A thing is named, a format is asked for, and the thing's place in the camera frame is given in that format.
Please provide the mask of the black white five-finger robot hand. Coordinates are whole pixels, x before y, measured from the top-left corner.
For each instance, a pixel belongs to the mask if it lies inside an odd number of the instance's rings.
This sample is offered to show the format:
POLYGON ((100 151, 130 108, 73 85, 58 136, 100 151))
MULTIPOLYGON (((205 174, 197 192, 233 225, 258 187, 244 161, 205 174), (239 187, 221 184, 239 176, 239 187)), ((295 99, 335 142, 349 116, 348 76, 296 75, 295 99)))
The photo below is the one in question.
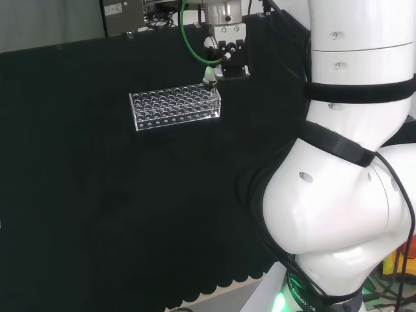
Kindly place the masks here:
POLYGON ((206 89, 215 88, 220 81, 250 76, 245 23, 210 25, 204 46, 210 58, 220 61, 206 67, 202 80, 206 89))

